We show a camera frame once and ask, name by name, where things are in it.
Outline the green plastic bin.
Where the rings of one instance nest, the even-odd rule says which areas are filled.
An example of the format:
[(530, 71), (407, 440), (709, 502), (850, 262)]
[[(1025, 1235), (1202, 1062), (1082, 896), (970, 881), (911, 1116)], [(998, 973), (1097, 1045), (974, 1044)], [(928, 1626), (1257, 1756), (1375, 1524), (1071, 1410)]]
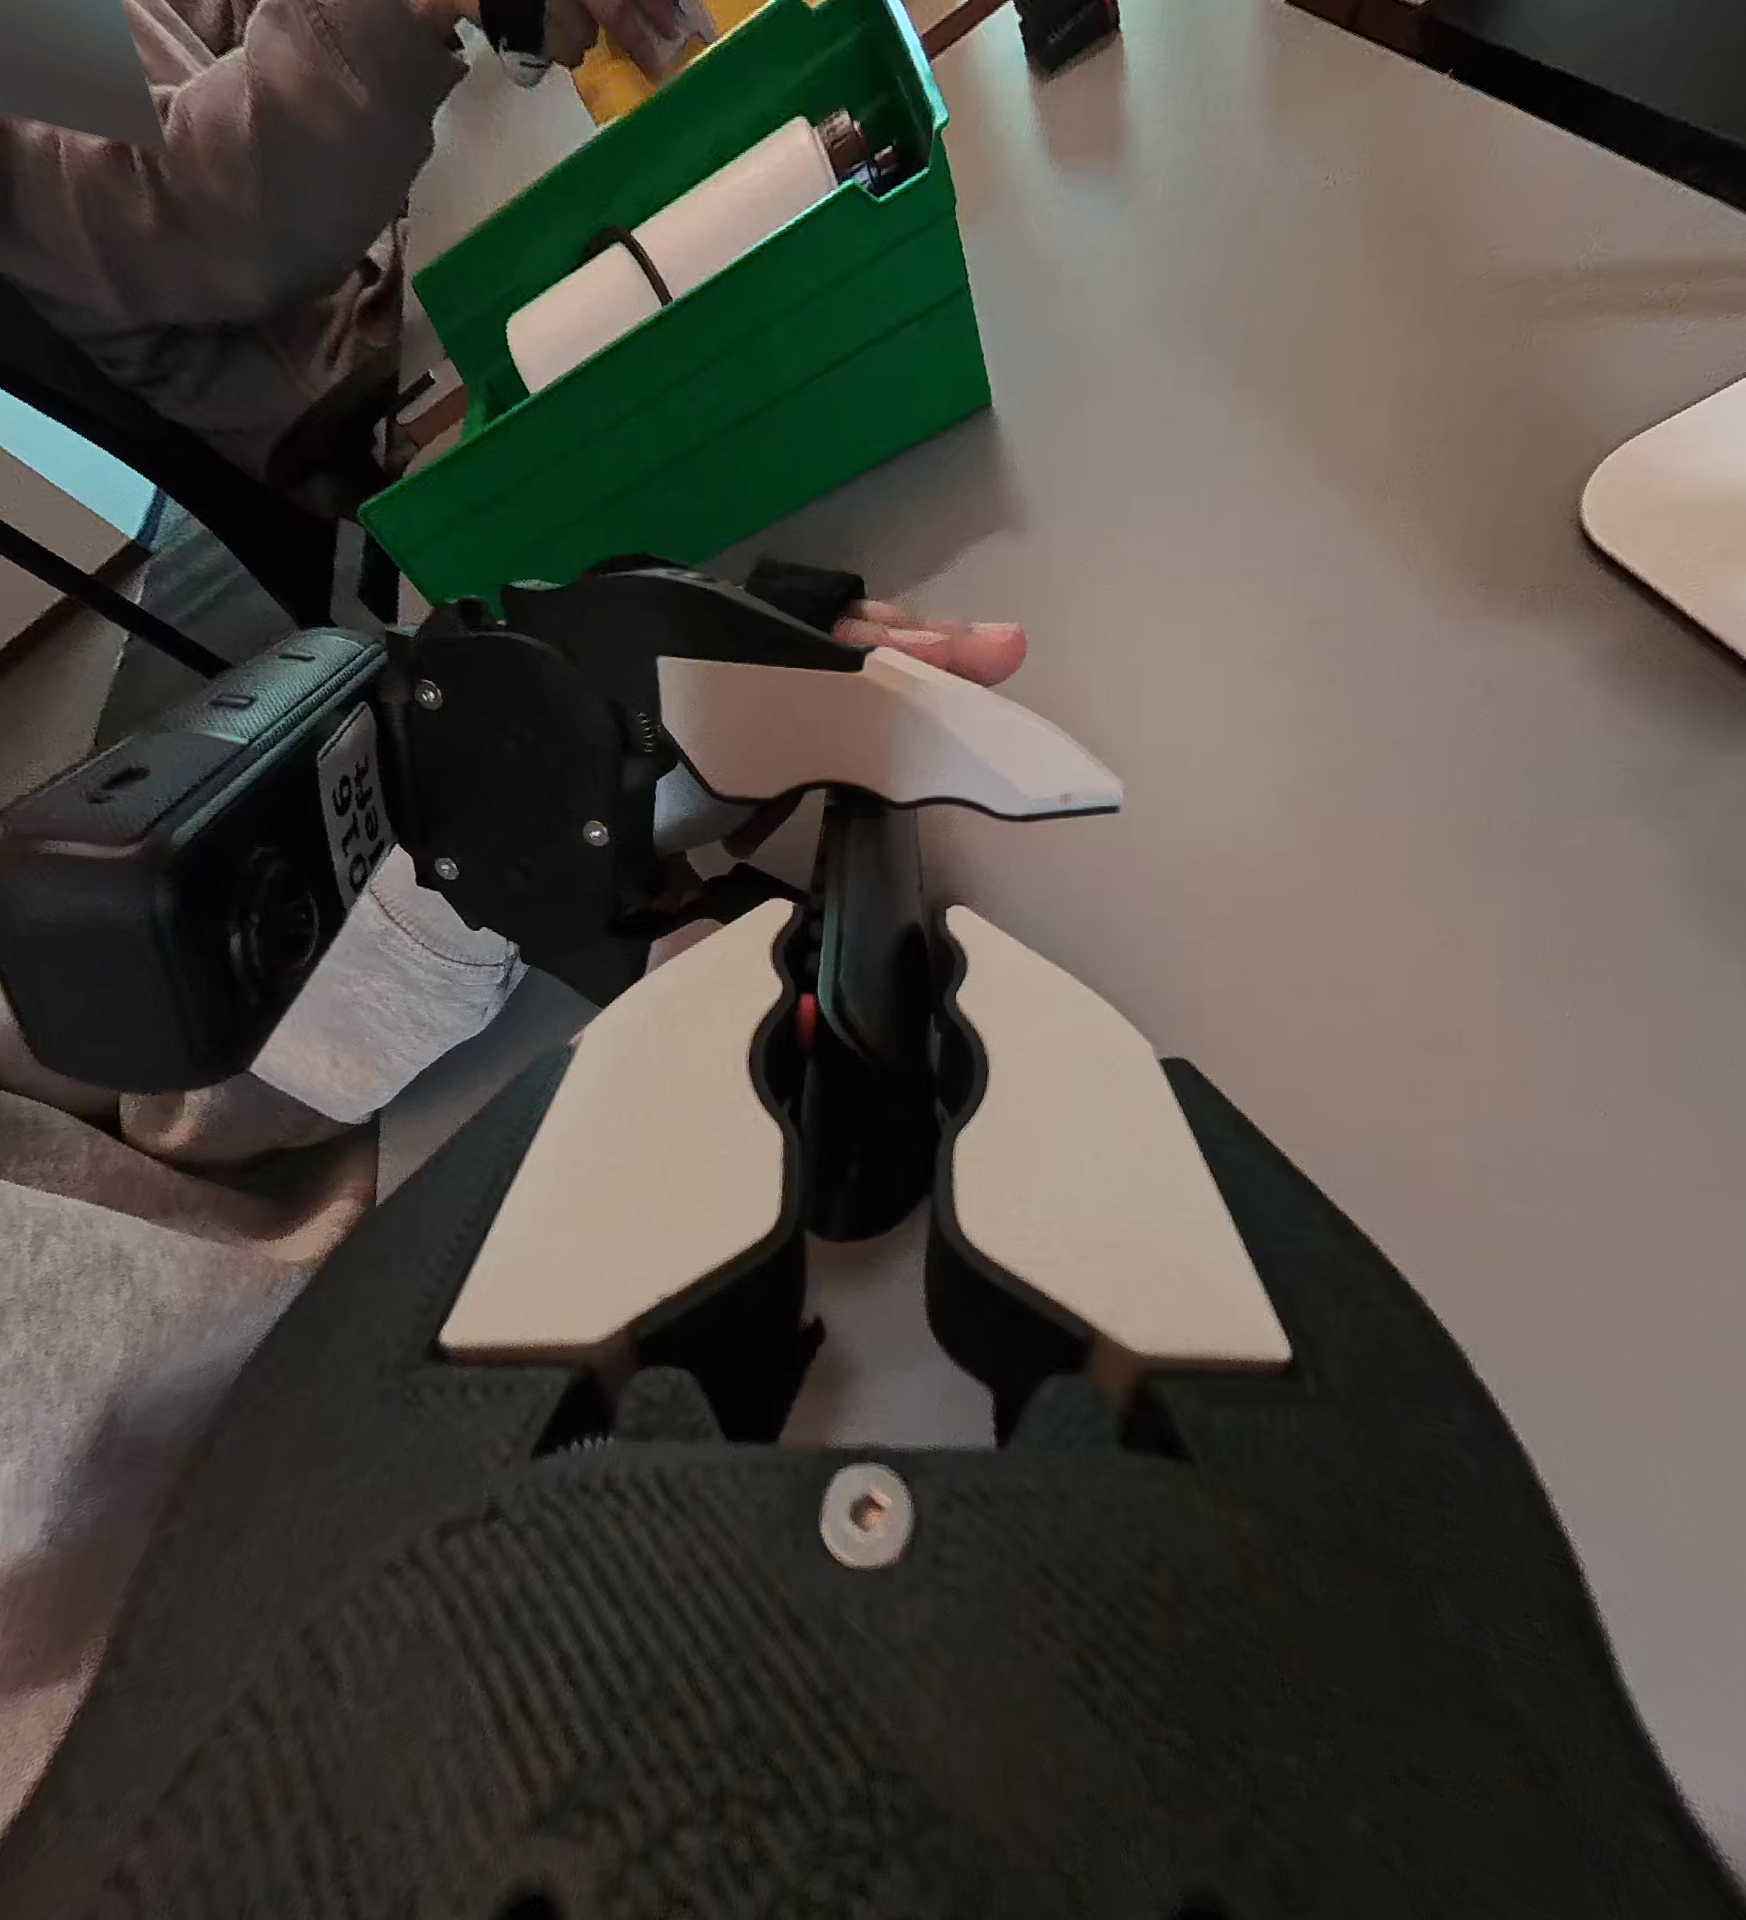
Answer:
[[(895, 184), (836, 183), (527, 392), (519, 307), (608, 230), (835, 109), (895, 150)], [(904, 3), (755, 12), (411, 274), (468, 411), (363, 504), (366, 532), (431, 604), (632, 553), (703, 562), (988, 407), (945, 124)]]

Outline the black rubber band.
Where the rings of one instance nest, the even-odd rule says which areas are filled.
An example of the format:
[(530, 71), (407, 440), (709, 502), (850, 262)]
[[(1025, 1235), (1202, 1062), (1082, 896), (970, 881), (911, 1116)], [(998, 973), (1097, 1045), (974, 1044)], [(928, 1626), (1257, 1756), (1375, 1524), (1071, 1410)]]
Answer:
[(630, 226), (601, 226), (588, 243), (586, 253), (582, 255), (583, 266), (591, 266), (599, 258), (606, 258), (612, 251), (620, 251), (632, 268), (639, 274), (641, 281), (650, 290), (657, 309), (668, 307), (676, 296), (668, 286), (666, 276), (647, 253), (639, 235)]

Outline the black office chair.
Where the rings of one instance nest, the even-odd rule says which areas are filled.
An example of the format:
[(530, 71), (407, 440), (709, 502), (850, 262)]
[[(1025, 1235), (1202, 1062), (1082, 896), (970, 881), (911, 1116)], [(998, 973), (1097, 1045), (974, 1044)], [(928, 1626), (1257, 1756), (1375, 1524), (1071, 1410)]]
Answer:
[[(375, 540), (363, 565), (340, 558), (340, 526), (261, 487), (190, 430), (110, 381), (0, 276), (0, 392), (115, 457), (200, 520), (300, 628), (326, 626), (337, 583), (369, 586), (366, 628), (391, 617), (394, 567)], [(0, 558), (78, 607), (138, 637), (205, 679), (229, 664), (211, 648), (130, 603), (108, 578), (55, 554), (0, 517)]]

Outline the black desk mat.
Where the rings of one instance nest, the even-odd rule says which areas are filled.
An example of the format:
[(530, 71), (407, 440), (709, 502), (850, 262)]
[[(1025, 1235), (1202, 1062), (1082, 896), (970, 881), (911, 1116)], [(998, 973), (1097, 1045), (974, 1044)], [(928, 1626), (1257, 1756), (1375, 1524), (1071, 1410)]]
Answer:
[(1746, 213), (1746, 2), (1298, 7)]

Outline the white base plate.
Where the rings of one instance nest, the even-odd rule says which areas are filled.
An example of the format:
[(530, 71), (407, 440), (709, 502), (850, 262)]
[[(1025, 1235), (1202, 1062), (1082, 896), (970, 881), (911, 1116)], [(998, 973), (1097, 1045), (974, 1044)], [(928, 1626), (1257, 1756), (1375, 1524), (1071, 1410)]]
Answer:
[(1746, 376), (1617, 446), (1580, 520), (1606, 561), (1746, 664)]

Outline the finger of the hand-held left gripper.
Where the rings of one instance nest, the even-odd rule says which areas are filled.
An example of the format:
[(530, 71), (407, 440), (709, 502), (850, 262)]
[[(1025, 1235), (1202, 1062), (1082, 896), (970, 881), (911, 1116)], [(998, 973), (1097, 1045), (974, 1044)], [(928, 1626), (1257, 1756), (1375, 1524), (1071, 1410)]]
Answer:
[(889, 649), (859, 669), (665, 658), (656, 683), (675, 747), (723, 800), (853, 785), (1005, 823), (1124, 803), (1123, 780), (1045, 716)]

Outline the person's left forearm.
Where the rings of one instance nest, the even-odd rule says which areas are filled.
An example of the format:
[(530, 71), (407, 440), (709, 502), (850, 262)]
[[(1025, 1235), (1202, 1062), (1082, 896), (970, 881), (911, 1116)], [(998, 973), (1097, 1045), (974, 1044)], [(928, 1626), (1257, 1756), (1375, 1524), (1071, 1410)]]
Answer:
[(523, 977), (518, 945), (467, 925), (391, 850), (253, 1065), (211, 1089), (124, 1096), (121, 1133), (209, 1173), (326, 1146), (477, 1040)]

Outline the black remote control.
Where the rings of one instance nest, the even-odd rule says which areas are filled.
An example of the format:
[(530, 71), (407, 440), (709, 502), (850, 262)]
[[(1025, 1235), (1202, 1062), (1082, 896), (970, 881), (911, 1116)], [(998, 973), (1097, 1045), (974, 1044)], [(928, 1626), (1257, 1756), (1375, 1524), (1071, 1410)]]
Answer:
[(916, 817), (826, 791), (813, 869), (801, 1140), (806, 1224), (826, 1243), (899, 1226), (934, 1181), (931, 957)]

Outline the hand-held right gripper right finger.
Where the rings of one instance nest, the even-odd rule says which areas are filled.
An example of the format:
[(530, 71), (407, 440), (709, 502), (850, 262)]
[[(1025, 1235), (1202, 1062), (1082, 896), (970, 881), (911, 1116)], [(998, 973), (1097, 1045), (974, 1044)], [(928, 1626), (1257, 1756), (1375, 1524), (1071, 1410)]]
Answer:
[(1292, 1340), (1149, 1040), (975, 911), (942, 923), (951, 1032), (975, 1049), (949, 1246), (1088, 1372), (1283, 1370)]

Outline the white paper roll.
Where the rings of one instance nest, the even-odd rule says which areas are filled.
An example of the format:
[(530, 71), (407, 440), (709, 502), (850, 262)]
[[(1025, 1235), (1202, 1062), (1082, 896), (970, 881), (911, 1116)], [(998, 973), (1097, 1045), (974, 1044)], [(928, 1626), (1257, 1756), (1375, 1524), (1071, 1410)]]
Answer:
[[(825, 201), (835, 172), (796, 117), (632, 226), (684, 300), (745, 253)], [(612, 251), (579, 266), (507, 319), (507, 349), (527, 393), (538, 393), (657, 317), (639, 274)]]

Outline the person's grey sweatshirt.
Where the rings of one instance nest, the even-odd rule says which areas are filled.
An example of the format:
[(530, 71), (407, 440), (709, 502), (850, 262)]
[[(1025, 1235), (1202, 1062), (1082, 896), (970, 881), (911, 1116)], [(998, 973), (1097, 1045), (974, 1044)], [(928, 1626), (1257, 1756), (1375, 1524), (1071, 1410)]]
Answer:
[(184, 1453), (377, 1171), (370, 1129), (251, 1076), (116, 1096), (53, 1073), (0, 993), (0, 1834)]

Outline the person's left hand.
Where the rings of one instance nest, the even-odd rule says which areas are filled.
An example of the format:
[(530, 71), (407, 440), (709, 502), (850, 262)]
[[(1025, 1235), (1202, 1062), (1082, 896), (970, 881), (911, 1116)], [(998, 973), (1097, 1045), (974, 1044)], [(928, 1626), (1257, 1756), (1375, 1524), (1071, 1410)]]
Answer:
[(743, 586), (861, 654), (905, 656), (982, 687), (1008, 681), (1031, 652), (1017, 620), (929, 617), (872, 597), (859, 575), (840, 568), (761, 558)]

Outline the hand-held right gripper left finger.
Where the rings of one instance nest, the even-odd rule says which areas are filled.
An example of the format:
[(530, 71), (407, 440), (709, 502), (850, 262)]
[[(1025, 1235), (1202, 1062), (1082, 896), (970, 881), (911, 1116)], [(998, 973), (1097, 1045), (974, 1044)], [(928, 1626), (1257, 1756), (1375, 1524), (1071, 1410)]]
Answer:
[(764, 900), (571, 1045), (439, 1328), (456, 1361), (695, 1364), (806, 1300), (799, 1141), (768, 1082), (801, 915)]

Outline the small black box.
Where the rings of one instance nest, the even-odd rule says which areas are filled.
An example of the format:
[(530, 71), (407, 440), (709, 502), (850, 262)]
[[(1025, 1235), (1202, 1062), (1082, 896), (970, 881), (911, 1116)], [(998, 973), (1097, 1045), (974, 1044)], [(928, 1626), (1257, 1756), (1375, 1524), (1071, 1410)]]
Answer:
[(1118, 36), (1118, 2), (1018, 2), (1017, 14), (1031, 65), (1055, 74)]

